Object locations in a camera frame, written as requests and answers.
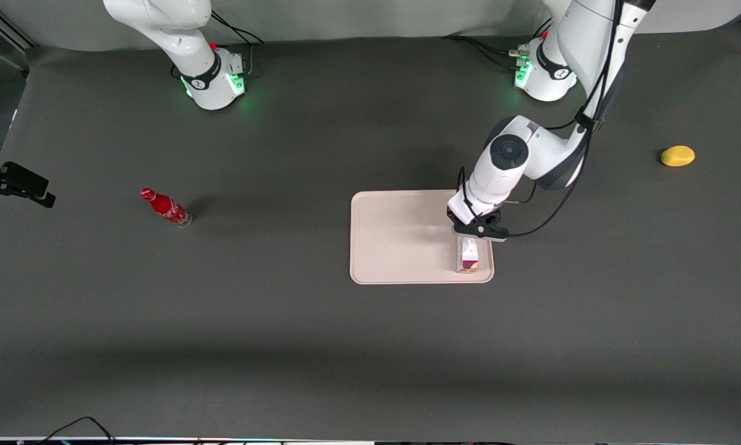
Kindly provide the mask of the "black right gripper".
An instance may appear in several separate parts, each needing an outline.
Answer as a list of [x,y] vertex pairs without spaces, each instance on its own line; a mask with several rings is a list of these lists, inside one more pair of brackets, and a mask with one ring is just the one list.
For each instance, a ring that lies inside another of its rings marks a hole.
[[0,166],[0,197],[20,197],[44,208],[53,208],[56,196],[48,192],[49,181],[16,163]]

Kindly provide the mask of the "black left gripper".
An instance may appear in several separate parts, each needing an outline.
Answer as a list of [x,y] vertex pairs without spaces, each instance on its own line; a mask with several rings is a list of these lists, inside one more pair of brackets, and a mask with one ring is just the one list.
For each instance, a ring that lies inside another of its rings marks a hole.
[[454,233],[466,239],[486,239],[492,242],[503,242],[510,237],[509,230],[501,225],[500,210],[480,215],[469,224],[464,224],[454,216]]

